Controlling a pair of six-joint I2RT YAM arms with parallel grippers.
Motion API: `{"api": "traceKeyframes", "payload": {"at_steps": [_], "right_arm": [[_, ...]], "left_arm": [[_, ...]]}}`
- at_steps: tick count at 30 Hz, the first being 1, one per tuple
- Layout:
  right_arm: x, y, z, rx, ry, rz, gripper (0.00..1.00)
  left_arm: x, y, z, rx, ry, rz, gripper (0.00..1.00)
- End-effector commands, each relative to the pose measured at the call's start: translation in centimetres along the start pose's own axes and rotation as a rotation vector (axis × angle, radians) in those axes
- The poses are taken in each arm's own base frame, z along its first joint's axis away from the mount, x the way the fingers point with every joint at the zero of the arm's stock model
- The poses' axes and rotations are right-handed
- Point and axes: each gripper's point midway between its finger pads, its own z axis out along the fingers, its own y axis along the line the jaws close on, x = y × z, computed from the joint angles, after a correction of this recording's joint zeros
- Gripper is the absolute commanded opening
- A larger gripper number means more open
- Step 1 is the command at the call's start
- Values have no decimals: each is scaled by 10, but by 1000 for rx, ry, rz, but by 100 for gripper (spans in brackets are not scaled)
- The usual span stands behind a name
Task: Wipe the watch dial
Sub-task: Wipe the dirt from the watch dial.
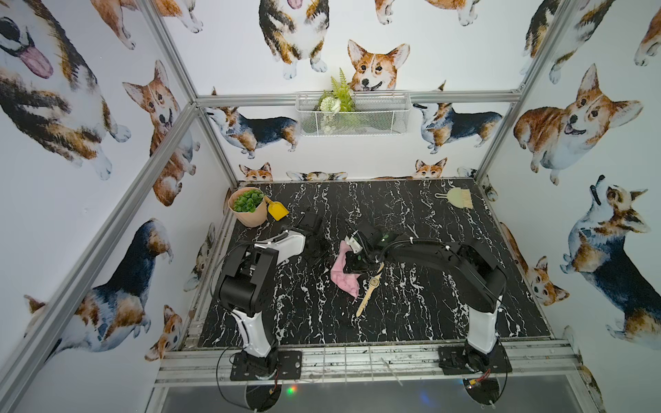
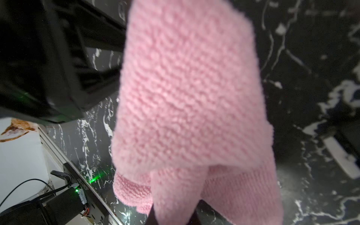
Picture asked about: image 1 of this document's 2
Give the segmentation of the pink cloth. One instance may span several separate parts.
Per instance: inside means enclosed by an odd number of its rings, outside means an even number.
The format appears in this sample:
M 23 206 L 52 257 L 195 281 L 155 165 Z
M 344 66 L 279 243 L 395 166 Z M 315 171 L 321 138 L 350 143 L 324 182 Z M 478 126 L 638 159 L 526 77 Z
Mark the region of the pink cloth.
M 344 271 L 346 266 L 346 256 L 350 251 L 351 247 L 349 247 L 345 241 L 341 241 L 339 245 L 339 253 L 330 271 L 330 279 L 341 290 L 349 294 L 354 299 L 357 299 L 360 290 L 358 279 L 361 275 L 356 273 L 347 273 Z

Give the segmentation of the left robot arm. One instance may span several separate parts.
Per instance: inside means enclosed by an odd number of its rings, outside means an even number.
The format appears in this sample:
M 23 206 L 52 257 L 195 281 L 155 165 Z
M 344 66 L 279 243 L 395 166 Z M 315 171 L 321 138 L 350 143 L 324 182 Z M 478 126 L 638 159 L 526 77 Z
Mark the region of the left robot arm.
M 274 237 L 238 244 L 225 255 L 213 297 L 234 318 L 249 357 L 261 361 L 275 352 L 263 312 L 275 295 L 278 267 L 295 256 L 321 255 L 322 223 L 320 214 L 307 210 Z

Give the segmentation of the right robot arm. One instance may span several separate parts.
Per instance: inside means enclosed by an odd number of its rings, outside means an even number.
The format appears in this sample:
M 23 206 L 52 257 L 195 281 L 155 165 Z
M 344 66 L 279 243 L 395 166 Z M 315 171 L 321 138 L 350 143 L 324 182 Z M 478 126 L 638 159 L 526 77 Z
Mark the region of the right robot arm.
M 341 242 L 336 260 L 337 284 L 356 289 L 349 280 L 357 271 L 370 271 L 368 287 L 356 311 L 361 316 L 390 263 L 409 263 L 438 270 L 452 277 L 462 302 L 468 307 L 468 335 L 461 354 L 471 370 L 485 371 L 497 354 L 497 312 L 506 290 L 505 268 L 480 242 L 444 243 L 438 239 L 405 237 L 392 232 L 381 232 L 367 223 L 361 223 Z

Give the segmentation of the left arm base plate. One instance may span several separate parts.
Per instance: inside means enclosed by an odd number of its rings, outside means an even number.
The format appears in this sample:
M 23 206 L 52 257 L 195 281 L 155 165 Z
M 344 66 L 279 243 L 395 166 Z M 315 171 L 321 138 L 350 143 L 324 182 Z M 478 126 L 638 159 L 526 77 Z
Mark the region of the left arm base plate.
M 236 354 L 232 362 L 231 381 L 299 380 L 303 353 L 272 349 L 266 357 L 256 357 L 245 350 Z

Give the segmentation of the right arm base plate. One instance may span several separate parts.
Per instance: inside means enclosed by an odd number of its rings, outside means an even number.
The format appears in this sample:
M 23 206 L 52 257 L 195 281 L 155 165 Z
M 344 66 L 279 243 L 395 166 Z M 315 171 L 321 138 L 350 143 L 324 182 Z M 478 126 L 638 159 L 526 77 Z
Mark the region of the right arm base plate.
M 511 362 L 504 346 L 497 343 L 492 352 L 483 354 L 470 345 L 441 346 L 437 349 L 439 368 L 445 375 L 511 373 Z

